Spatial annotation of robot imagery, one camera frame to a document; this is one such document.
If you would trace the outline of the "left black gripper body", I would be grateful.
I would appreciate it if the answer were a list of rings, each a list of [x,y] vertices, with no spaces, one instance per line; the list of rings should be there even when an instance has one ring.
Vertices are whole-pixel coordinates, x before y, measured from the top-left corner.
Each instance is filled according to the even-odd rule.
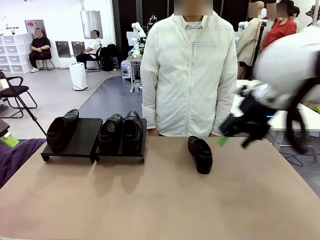
[[[9,132],[10,125],[0,119],[0,137],[5,136]]]

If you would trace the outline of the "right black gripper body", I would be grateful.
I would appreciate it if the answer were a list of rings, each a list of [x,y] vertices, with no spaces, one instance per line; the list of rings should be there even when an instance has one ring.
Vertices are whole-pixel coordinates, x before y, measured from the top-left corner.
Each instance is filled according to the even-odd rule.
[[[242,115],[236,117],[230,113],[219,127],[225,137],[239,133],[249,134],[251,140],[261,140],[269,131],[268,121],[273,115],[273,109],[263,105],[253,94],[249,93],[240,103]]]

